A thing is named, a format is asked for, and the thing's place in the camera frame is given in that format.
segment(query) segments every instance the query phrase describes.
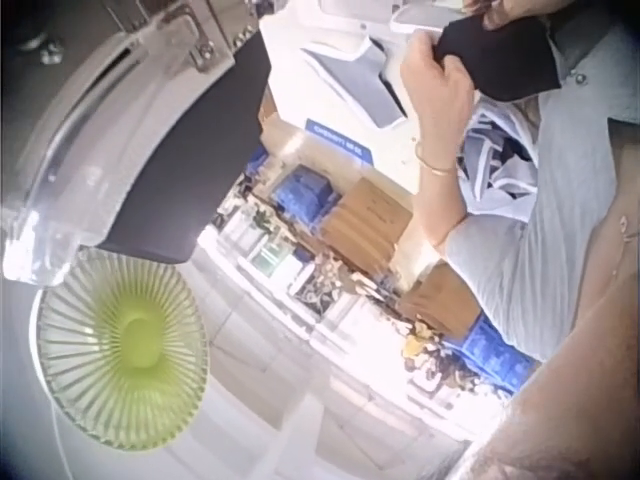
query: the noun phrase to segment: person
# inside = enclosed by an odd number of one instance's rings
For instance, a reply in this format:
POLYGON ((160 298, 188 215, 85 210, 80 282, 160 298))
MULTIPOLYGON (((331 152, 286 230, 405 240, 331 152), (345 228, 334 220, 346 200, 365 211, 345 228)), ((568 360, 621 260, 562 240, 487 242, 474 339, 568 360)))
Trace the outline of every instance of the person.
POLYGON ((616 280, 447 478, 639 478, 638 293, 616 280))
MULTIPOLYGON (((500 28, 569 3, 470 0, 467 6, 485 12, 485 27, 500 28)), ((537 99, 538 195, 528 223, 467 213, 456 157, 474 86, 462 62, 448 56, 436 63, 430 37, 416 32, 400 72, 421 132, 414 212, 424 234, 504 340, 541 361, 616 278, 637 270, 638 46, 613 22, 575 70, 562 88, 537 99)))

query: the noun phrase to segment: cardboard box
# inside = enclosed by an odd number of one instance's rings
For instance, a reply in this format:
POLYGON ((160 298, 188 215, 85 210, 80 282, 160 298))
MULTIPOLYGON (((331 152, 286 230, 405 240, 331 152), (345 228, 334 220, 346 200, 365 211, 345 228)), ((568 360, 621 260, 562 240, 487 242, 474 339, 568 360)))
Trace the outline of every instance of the cardboard box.
POLYGON ((276 108, 276 102, 273 100, 271 89, 269 85, 267 85, 264 96, 262 97, 262 103, 260 104, 260 111, 258 112, 260 123, 264 125, 264 122, 274 113, 278 113, 278 109, 276 108))
POLYGON ((383 274, 410 220, 409 210, 362 178, 331 210, 320 237, 353 268, 383 274))
POLYGON ((398 301, 399 313, 411 320, 423 320, 457 340, 467 333, 480 314, 475 296, 446 263, 439 263, 422 283, 417 283, 398 301))

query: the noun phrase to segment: bracelet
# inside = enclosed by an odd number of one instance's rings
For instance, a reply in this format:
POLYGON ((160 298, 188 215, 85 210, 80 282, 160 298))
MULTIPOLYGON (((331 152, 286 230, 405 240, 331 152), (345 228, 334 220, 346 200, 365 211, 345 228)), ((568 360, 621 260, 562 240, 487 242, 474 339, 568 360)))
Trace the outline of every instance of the bracelet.
POLYGON ((433 173, 434 175, 438 175, 440 177, 446 177, 448 175, 458 175, 458 166, 454 165, 453 167, 450 168, 436 168, 436 167, 432 167, 431 165, 429 165, 427 163, 427 161, 422 157, 422 142, 418 141, 416 143, 416 149, 415 149, 415 155, 416 158, 420 161, 420 163, 428 168, 429 170, 431 170, 431 173, 433 173))

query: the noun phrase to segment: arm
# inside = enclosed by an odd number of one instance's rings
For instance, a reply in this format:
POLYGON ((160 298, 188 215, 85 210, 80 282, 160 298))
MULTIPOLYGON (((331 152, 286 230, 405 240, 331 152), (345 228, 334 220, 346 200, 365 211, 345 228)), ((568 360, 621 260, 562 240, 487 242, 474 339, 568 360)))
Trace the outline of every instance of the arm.
MULTIPOLYGON (((448 162, 433 162, 433 166, 448 162)), ((444 245, 449 232, 467 216, 467 206, 460 192, 458 177, 438 176, 420 166, 418 194, 413 199, 414 215, 421 225, 428 242, 444 257, 444 245)))
POLYGON ((462 478, 637 478, 637 361, 635 274, 581 319, 498 430, 472 447, 462 478))
POLYGON ((449 232, 467 214, 460 192, 456 156, 473 108, 473 83, 460 60, 433 59, 426 32, 416 32, 401 66, 402 81, 418 116, 421 133, 420 186, 414 199, 427 240, 443 253, 449 232))

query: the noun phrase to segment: shirt sleeve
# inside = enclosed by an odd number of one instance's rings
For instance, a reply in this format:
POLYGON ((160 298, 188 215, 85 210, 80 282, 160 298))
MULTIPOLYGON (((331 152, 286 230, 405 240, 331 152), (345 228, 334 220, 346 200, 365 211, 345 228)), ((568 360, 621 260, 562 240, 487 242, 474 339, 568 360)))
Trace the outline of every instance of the shirt sleeve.
POLYGON ((510 330, 506 312, 525 228, 513 218, 471 215, 449 233, 445 244, 447 262, 503 336, 510 330))

